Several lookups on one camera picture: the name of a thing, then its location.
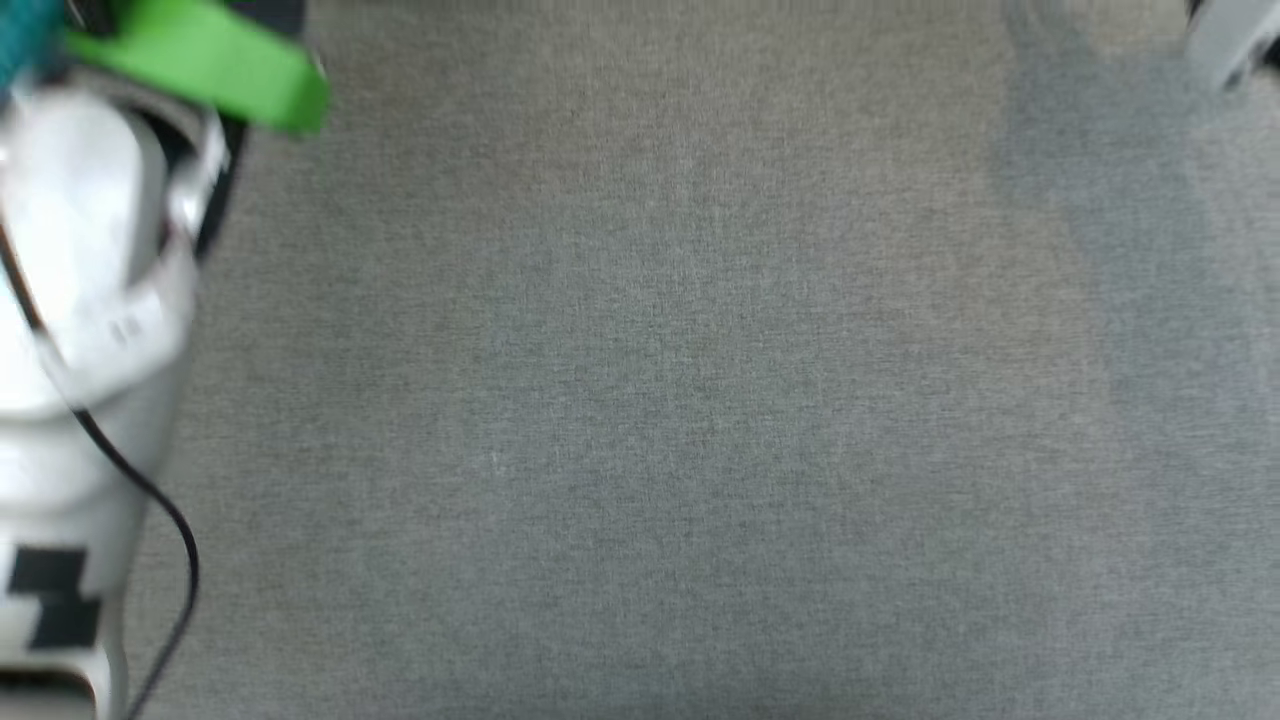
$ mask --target green tape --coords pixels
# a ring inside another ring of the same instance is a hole
[[[67,47],[192,102],[285,132],[324,126],[329,83],[298,45],[210,0],[133,0],[116,37],[68,32]]]

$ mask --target white plastic casing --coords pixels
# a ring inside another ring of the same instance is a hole
[[[96,720],[124,711],[122,607],[146,502],[64,395],[92,410],[136,466],[159,468],[195,299],[184,240],[172,237],[160,258],[165,178],[151,129],[86,91],[26,97],[0,126],[0,213],[41,314],[68,347],[68,366],[50,368],[0,282],[0,673],[79,675]],[[61,374],[56,384],[49,370]],[[78,592],[102,602],[92,647],[32,650],[41,600],[8,593],[19,547],[86,551]]]

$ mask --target black marking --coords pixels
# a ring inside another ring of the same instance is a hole
[[[9,578],[10,596],[40,600],[40,623],[31,650],[93,647],[102,602],[79,594],[84,550],[19,547]]]

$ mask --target gray carpet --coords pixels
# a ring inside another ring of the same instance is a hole
[[[557,5],[316,3],[150,717],[1280,717],[1280,86],[1180,0]]]

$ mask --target teal object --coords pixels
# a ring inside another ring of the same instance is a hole
[[[0,0],[0,92],[44,55],[61,19],[61,0]]]

